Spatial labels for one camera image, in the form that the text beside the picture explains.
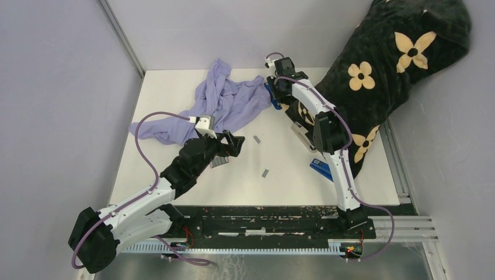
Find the crumpled fabric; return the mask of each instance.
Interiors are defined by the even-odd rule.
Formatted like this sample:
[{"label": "crumpled fabric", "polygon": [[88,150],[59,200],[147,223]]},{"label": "crumpled fabric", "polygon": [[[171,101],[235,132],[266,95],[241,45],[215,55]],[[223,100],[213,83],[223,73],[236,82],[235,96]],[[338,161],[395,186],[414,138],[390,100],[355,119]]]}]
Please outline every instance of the crumpled fabric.
[{"label": "crumpled fabric", "polygon": [[[270,94],[264,87],[264,78],[257,76],[252,81],[236,83],[228,78],[232,68],[217,59],[211,67],[206,80],[196,88],[196,103],[190,110],[179,113],[181,116],[199,117],[208,114],[215,117],[214,131],[235,132],[270,107]],[[129,126],[133,135],[137,122]],[[194,124],[174,117],[163,120],[144,122],[139,130],[138,138],[154,137],[165,145],[181,144],[197,138]]]}]

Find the purple cable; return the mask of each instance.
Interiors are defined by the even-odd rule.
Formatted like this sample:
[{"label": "purple cable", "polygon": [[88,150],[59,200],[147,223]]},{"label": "purple cable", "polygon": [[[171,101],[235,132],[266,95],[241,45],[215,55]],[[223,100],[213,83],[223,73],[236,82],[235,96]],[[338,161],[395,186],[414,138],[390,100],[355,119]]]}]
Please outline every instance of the purple cable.
[{"label": "purple cable", "polygon": [[197,265],[199,267],[205,267],[205,266],[211,264],[211,261],[205,260],[203,258],[184,258],[172,246],[168,245],[168,243],[164,239],[162,239],[161,237],[153,236],[153,238],[160,240],[160,242],[162,242],[170,251],[172,251],[177,256],[177,258],[179,258],[179,260],[181,260],[181,261],[185,261],[188,264]]},{"label": "purple cable", "polygon": [[[340,114],[338,114],[338,112],[336,110],[334,110],[333,108],[331,108],[330,106],[328,106],[326,104],[326,101],[324,99],[322,99],[322,97],[313,88],[311,88],[310,86],[308,86],[305,83],[302,83],[302,82],[300,82],[298,80],[291,79],[291,78],[288,78],[288,77],[283,77],[283,76],[277,77],[273,83],[276,84],[281,79],[288,80],[288,81],[293,82],[293,83],[297,83],[298,85],[301,85],[304,88],[308,89],[310,92],[312,92],[316,96],[316,98],[318,98],[318,100],[320,100],[321,103],[323,103],[325,105],[325,108],[327,108],[328,110],[330,110],[339,119],[339,121],[342,122],[342,124],[344,125],[344,128],[347,131],[347,134],[349,135],[349,142],[345,146],[343,146],[342,149],[340,150],[340,160],[342,161],[342,165],[345,166],[346,165],[346,161],[344,159],[344,150],[346,150],[353,143],[352,132],[351,132],[351,129],[349,128],[349,126],[347,125],[346,121],[344,121],[344,119],[342,118],[342,116]],[[350,177],[349,173],[347,172],[347,168],[344,168],[344,172],[346,174],[347,185],[350,186],[351,185],[351,177]],[[390,243],[392,242],[393,234],[395,233],[395,219],[393,218],[392,213],[388,209],[386,209],[385,207],[381,207],[381,206],[378,206],[378,205],[368,204],[368,203],[362,201],[361,199],[359,199],[352,189],[349,189],[349,191],[351,192],[351,194],[354,197],[354,199],[357,200],[360,204],[362,204],[362,205],[364,205],[366,207],[380,209],[380,210],[386,212],[390,216],[390,219],[391,219],[391,222],[392,222],[392,230],[390,232],[390,237],[389,237],[388,241],[385,243],[385,245],[383,246],[383,248],[381,248],[378,252],[376,252],[374,254],[371,254],[371,255],[368,255],[366,257],[360,258],[359,260],[356,260],[356,261],[362,261],[362,260],[367,260],[369,258],[377,257],[377,256],[381,255],[385,251],[385,249],[390,245]]]},{"label": "purple cable", "polygon": [[[149,159],[144,155],[144,153],[142,152],[141,150],[141,147],[139,145],[139,142],[138,142],[138,131],[139,131],[139,128],[141,126],[142,123],[144,123],[145,120],[147,120],[148,118],[152,117],[152,116],[155,116],[155,115],[168,115],[168,116],[172,116],[172,117],[176,117],[176,118],[181,118],[182,120],[186,120],[188,121],[189,118],[188,117],[183,117],[183,116],[180,116],[180,115],[177,115],[177,114],[172,114],[172,113],[168,113],[168,112],[154,112],[154,113],[151,113],[151,114],[148,114],[146,115],[144,118],[142,118],[142,120],[138,123],[138,125],[136,126],[136,133],[134,135],[134,142],[136,143],[136,148],[138,149],[138,152],[139,154],[141,155],[141,157],[144,159],[144,161],[151,167],[151,169],[153,170],[153,173],[155,173],[155,182],[153,183],[153,185],[151,185],[151,187],[144,193],[138,195],[137,197],[129,200],[128,202],[124,203],[123,205],[120,205],[118,208],[116,208],[113,212],[115,213],[118,213],[120,212],[122,209],[124,209],[125,207],[128,207],[129,205],[135,203],[136,201],[140,200],[141,198],[145,197],[147,194],[148,194],[148,191],[151,191],[153,190],[156,185],[158,185],[158,181],[160,180],[159,176],[158,176],[158,171],[156,171],[156,168],[155,166],[153,166],[153,164],[149,161]],[[96,222],[96,224],[94,224],[92,227],[89,228],[89,230],[82,236],[82,238],[80,239],[79,243],[77,244],[77,246],[75,247],[74,249],[74,253],[72,254],[72,259],[71,259],[71,263],[72,263],[72,267],[75,268],[76,270],[79,270],[81,268],[84,268],[84,265],[77,265],[76,264],[76,258],[77,258],[77,254],[79,253],[79,250],[81,249],[81,246],[83,245],[84,241],[86,241],[86,239],[88,238],[88,236],[99,226],[101,225],[104,221],[108,220],[109,218],[111,217],[111,213],[109,213],[108,215],[104,216],[103,218],[101,218],[98,222]]]},{"label": "purple cable", "polygon": [[270,56],[272,56],[272,55],[276,55],[276,54],[280,55],[282,58],[284,58],[284,57],[285,57],[285,56],[284,56],[283,54],[281,54],[280,52],[275,51],[275,52],[271,52],[271,53],[269,53],[269,54],[268,54],[265,58],[269,58]]}]

